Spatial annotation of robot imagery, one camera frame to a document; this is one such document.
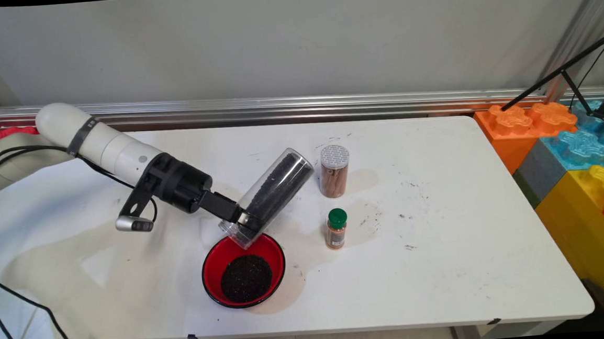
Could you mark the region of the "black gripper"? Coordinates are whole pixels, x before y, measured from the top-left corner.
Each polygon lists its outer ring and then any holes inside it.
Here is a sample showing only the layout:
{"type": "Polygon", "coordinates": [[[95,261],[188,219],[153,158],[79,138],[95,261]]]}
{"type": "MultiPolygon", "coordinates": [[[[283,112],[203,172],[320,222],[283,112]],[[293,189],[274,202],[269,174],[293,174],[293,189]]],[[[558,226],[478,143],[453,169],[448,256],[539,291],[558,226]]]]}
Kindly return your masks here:
{"type": "Polygon", "coordinates": [[[149,191],[161,201],[186,213],[204,209],[221,220],[262,232],[265,221],[217,192],[212,192],[212,177],[175,159],[167,153],[155,157],[146,167],[149,191]]]}

